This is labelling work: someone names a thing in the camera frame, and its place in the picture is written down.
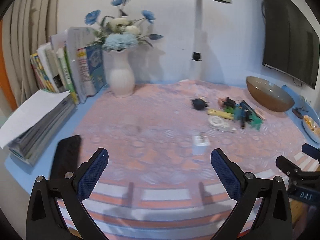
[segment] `bowl of food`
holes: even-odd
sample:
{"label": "bowl of food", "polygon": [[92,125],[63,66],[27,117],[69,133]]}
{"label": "bowl of food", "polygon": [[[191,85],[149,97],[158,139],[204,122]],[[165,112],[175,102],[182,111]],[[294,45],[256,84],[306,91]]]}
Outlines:
{"label": "bowl of food", "polygon": [[293,98],[281,87],[258,77],[247,77],[247,87],[252,97],[265,108],[285,112],[294,105]]}
{"label": "bowl of food", "polygon": [[320,127],[310,116],[304,115],[302,119],[303,128],[310,138],[316,143],[320,143]]}

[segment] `silver bolt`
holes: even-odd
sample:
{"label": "silver bolt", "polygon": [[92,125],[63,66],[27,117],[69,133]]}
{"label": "silver bolt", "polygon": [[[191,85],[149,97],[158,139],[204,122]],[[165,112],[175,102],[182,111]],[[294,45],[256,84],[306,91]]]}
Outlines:
{"label": "silver bolt", "polygon": [[253,175],[251,172],[246,172],[246,173],[245,173],[245,177],[246,177],[247,179],[253,179],[253,178],[254,178],[254,175]]}
{"label": "silver bolt", "polygon": [[64,175],[64,177],[66,178],[66,179],[70,179],[70,178],[72,178],[72,176],[73,176],[73,173],[72,172],[67,172],[65,175]]}
{"label": "silver bolt", "polygon": [[276,178],[276,181],[278,181],[278,182],[282,181],[282,178],[280,176],[276,176],[275,178]]}
{"label": "silver bolt", "polygon": [[41,180],[43,180],[43,177],[42,177],[42,176],[38,176],[38,177],[36,178],[36,182],[40,182]]}

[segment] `blue flower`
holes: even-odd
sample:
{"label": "blue flower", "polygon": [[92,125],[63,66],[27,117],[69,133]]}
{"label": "blue flower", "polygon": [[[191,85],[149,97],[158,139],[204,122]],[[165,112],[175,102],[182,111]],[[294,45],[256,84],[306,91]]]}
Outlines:
{"label": "blue flower", "polygon": [[153,21],[154,21],[156,18],[155,18],[155,15],[154,15],[152,12],[144,10],[144,11],[142,11],[141,13],[142,13],[142,15],[148,20],[148,22],[150,22],[151,24],[153,24]]}
{"label": "blue flower", "polygon": [[118,5],[122,4],[122,2],[123,2],[123,0],[113,0],[113,1],[111,1],[111,4],[113,6],[118,6]]}
{"label": "blue flower", "polygon": [[91,13],[88,13],[87,16],[85,17],[85,24],[87,25],[93,25],[97,22],[97,18],[99,17],[101,11],[96,10]]}
{"label": "blue flower", "polygon": [[134,47],[138,44],[138,39],[135,35],[131,33],[124,33],[124,34],[110,34],[102,48],[104,50],[122,50]]}

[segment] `vase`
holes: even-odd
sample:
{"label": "vase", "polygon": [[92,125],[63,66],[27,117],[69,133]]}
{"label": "vase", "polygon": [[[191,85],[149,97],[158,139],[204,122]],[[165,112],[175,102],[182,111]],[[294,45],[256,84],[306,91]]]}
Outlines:
{"label": "vase", "polygon": [[135,78],[128,61],[127,49],[122,51],[112,50],[113,68],[110,71],[109,85],[113,95],[117,98],[125,98],[133,94]]}

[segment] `blue book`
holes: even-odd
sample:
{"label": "blue book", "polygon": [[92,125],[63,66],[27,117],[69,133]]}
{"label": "blue book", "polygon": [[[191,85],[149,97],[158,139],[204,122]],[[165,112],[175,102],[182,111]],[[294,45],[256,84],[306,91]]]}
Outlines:
{"label": "blue book", "polygon": [[78,49],[77,54],[87,97],[94,96],[106,84],[101,46]]}

